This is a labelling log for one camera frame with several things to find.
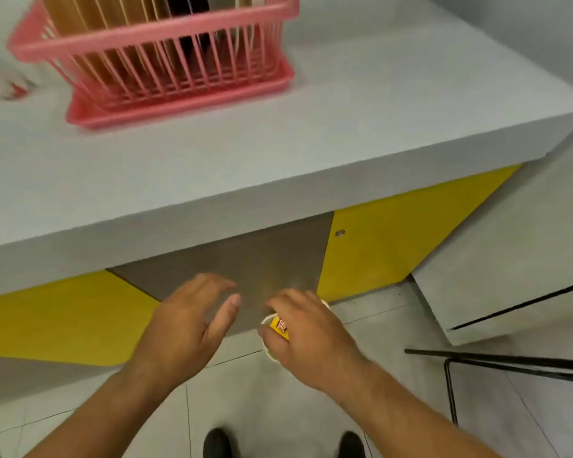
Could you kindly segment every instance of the black shoe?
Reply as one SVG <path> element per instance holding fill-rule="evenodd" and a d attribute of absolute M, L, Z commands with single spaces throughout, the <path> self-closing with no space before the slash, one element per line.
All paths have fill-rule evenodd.
<path fill-rule="evenodd" d="M 344 432 L 340 439 L 340 449 L 337 452 L 337 458 L 365 458 L 363 442 L 353 431 Z"/>
<path fill-rule="evenodd" d="M 208 432 L 204 439 L 203 458 L 233 458 L 229 437 L 221 428 Z"/>

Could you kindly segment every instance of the person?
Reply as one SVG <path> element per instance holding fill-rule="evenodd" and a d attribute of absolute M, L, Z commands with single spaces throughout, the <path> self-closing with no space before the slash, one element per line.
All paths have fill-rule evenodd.
<path fill-rule="evenodd" d="M 199 274 L 178 288 L 154 310 L 123 369 L 26 457 L 122 456 L 170 392 L 199 373 L 219 348 L 236 319 L 240 296 L 231 294 L 210 323 L 206 313 L 222 293 L 235 287 L 236 283 L 218 275 Z M 368 360 L 315 293 L 285 289 L 267 305 L 284 320 L 290 335 L 287 341 L 268 326 L 260 327 L 267 348 L 302 383 L 343 408 L 385 457 L 498 456 Z M 210 431 L 203 456 L 231 458 L 224 431 Z M 364 456 L 356 434 L 344 434 L 339 456 Z"/>

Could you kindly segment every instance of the yellow panel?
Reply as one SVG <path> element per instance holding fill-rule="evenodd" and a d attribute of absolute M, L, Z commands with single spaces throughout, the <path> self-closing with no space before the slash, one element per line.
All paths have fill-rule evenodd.
<path fill-rule="evenodd" d="M 518 167 L 336 211 L 318 295 L 332 301 L 403 280 Z"/>
<path fill-rule="evenodd" d="M 104 270 L 0 295 L 0 357 L 123 363 L 157 304 Z"/>

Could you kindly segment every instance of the metal stand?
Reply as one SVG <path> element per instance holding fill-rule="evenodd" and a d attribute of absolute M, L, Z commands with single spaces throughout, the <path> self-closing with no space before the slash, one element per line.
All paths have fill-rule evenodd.
<path fill-rule="evenodd" d="M 443 363 L 443 370 L 445 372 L 445 383 L 448 389 L 448 400 L 450 402 L 450 414 L 452 416 L 452 423 L 456 425 L 458 425 L 458 417 L 456 415 L 456 402 L 454 400 L 452 379 L 450 377 L 451 363 L 470 364 L 473 366 L 481 366 L 483 368 L 531 374 L 533 376 L 551 377 L 554 379 L 562 379 L 563 381 L 573 382 L 573 360 L 566 360 L 564 358 L 473 354 L 470 352 L 455 352 L 452 350 L 405 349 L 405 353 L 413 355 L 427 355 L 429 357 L 442 357 L 446 359 Z M 521 366 L 514 365 L 533 366 L 535 368 L 552 368 L 554 371 L 521 368 Z"/>

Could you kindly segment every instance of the basket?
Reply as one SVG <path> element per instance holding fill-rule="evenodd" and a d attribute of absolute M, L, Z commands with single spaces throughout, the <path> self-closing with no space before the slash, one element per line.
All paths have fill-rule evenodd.
<path fill-rule="evenodd" d="M 8 49 L 53 66 L 73 86 L 67 121 L 100 128 L 285 88 L 294 72 L 282 53 L 282 24 L 298 14 L 299 0 L 265 0 L 60 38 L 35 0 Z"/>

